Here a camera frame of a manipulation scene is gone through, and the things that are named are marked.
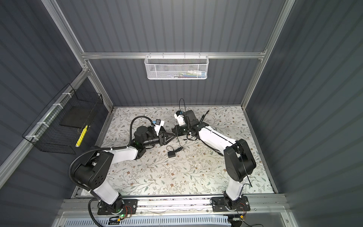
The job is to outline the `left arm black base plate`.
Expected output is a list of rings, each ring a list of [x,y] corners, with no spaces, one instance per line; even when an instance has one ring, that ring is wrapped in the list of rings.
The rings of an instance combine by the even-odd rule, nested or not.
[[[136,199],[117,199],[112,205],[104,201],[98,204],[98,215],[131,215],[135,214],[138,207]]]

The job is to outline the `black power adapter with cable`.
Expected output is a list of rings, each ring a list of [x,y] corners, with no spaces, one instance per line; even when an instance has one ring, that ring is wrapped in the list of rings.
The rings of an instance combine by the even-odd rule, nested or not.
[[[167,145],[166,147],[166,150],[168,151],[167,152],[167,155],[169,158],[173,158],[173,157],[176,157],[176,153],[184,150],[184,147],[180,144],[180,141],[179,141],[179,138],[177,137],[177,140],[178,140],[178,143],[179,143],[179,147],[174,149],[171,145]]]

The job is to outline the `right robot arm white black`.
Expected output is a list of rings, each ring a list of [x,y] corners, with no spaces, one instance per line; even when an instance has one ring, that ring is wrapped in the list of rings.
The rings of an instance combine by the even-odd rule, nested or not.
[[[234,206],[242,198],[243,187],[250,182],[249,175],[257,167],[247,141],[231,139],[217,132],[207,123],[198,120],[192,110],[179,110],[174,117],[178,124],[172,129],[173,133],[177,136],[196,137],[223,155],[226,171],[230,177],[224,192],[225,205]]]

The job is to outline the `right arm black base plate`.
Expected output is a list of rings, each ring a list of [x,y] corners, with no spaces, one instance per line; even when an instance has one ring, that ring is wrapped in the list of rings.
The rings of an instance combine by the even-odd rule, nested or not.
[[[235,201],[230,200],[228,196],[212,197],[210,199],[210,204],[214,212],[247,212],[251,210],[248,198],[246,196],[239,197]]]

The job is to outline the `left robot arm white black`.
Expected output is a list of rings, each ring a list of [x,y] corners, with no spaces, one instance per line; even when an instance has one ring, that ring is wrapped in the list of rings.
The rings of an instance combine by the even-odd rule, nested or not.
[[[163,125],[160,119],[152,121],[146,116],[135,117],[130,123],[130,137],[126,146],[97,147],[84,152],[71,163],[69,178],[98,200],[113,205],[121,196],[107,180],[111,165],[139,159],[149,147],[171,142],[176,135],[167,132]]]

